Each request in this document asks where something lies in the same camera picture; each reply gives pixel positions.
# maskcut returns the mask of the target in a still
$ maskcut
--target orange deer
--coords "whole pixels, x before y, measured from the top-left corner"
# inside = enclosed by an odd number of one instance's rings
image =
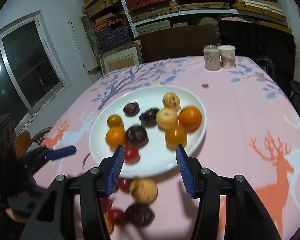
[[[249,146],[264,161],[272,162],[272,166],[276,167],[277,183],[256,189],[255,192],[268,210],[273,222],[277,223],[278,232],[282,237],[282,209],[287,203],[289,191],[287,172],[294,173],[294,168],[289,164],[284,156],[289,154],[291,149],[288,150],[287,143],[281,142],[279,137],[278,146],[276,146],[274,139],[267,131],[267,135],[264,138],[265,148],[270,153],[270,157],[267,157],[258,150],[256,141],[256,138],[250,138]]]
[[[41,145],[45,145],[48,148],[52,148],[56,145],[58,140],[61,140],[63,137],[63,133],[69,128],[69,119],[65,121],[60,121],[57,126],[57,135],[54,138],[45,138]]]

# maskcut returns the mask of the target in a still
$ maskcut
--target orange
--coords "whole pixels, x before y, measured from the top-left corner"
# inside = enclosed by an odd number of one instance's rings
[[[202,114],[195,106],[183,108],[178,118],[180,126],[183,126],[188,132],[197,130],[202,122]]]
[[[126,144],[126,131],[121,126],[111,127],[106,134],[106,142],[112,148]]]
[[[183,147],[187,144],[187,132],[182,126],[174,126],[166,130],[164,136],[166,139],[166,145],[171,150],[175,150],[179,144]]]

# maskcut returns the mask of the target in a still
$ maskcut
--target yellow cherry tomato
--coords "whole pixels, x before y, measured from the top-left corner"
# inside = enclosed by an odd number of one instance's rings
[[[174,126],[166,130],[165,139],[167,147],[175,150],[179,144],[183,147],[187,144],[187,132],[182,126]]]
[[[108,117],[107,124],[110,128],[114,126],[122,126],[123,121],[120,116],[118,116],[117,114],[113,114]]]

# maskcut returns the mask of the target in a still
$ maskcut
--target pink tablecloth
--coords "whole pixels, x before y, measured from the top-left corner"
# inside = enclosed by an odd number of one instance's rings
[[[236,68],[231,70],[208,71],[203,57],[185,57],[129,67],[102,77],[66,111],[44,141],[54,148],[75,145],[77,154],[46,164],[35,176],[37,183],[47,187],[58,174],[78,176],[98,166],[89,156],[88,138],[99,113],[131,90],[167,84],[192,91],[206,108],[206,138],[195,154],[202,166],[221,176],[244,175],[282,239],[290,239],[300,226],[300,119],[276,83],[246,57],[236,57]],[[178,169],[154,179],[159,189],[151,205],[154,222],[142,230],[132,225],[125,230],[116,227],[112,239],[190,239],[198,201],[185,193]],[[132,196],[122,191],[111,198],[113,207],[123,210],[133,203]],[[77,199],[76,213],[80,214],[78,203]],[[221,239],[224,198],[220,206]]]

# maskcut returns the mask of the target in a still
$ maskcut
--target cherry tomato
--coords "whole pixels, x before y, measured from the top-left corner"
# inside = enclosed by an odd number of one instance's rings
[[[134,164],[140,160],[140,154],[137,148],[127,145],[124,148],[124,152],[125,152],[124,161],[127,164]]]
[[[106,134],[106,142],[112,148],[117,148],[119,144],[125,145],[126,132],[121,126],[111,127]]]
[[[118,116],[117,114],[113,114],[111,116],[109,116],[108,120],[107,120],[107,124],[108,126],[114,127],[114,126],[122,126],[123,122],[120,116]]]
[[[106,214],[103,214],[105,216],[105,222],[108,229],[109,234],[112,234],[114,229],[114,224],[111,222],[111,220],[108,218]]]
[[[132,179],[125,179],[125,178],[119,178],[117,188],[120,188],[124,192],[130,193],[130,183],[132,182]]]
[[[165,139],[168,148],[175,150],[179,144],[186,146],[187,132],[182,126],[175,126],[166,130]]]
[[[103,212],[106,212],[106,211],[108,211],[111,208],[112,201],[110,199],[108,199],[108,198],[101,198],[100,201],[101,201],[101,206],[102,206]]]
[[[123,226],[126,224],[124,212],[120,209],[110,209],[108,218],[115,225]]]

